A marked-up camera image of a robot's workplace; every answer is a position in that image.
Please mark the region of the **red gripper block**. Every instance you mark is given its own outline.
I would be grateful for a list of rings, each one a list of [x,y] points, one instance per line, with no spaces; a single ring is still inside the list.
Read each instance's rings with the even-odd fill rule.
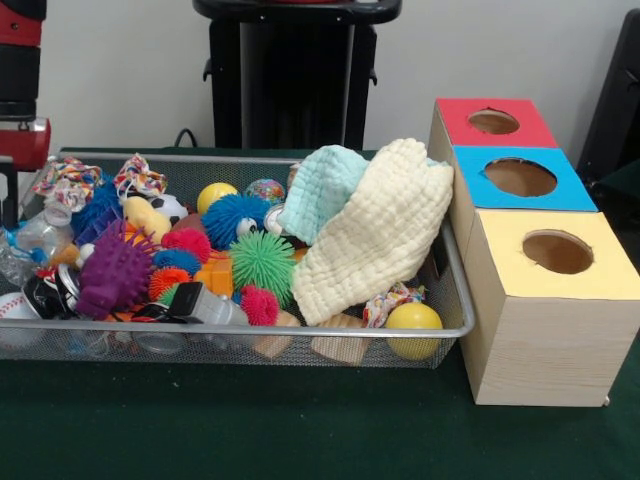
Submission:
[[[16,171],[37,171],[44,167],[51,139],[51,124],[47,118],[32,121],[1,122],[1,156],[11,158]],[[2,169],[7,194],[1,200],[3,226],[18,225],[19,189],[18,174],[14,169]]]

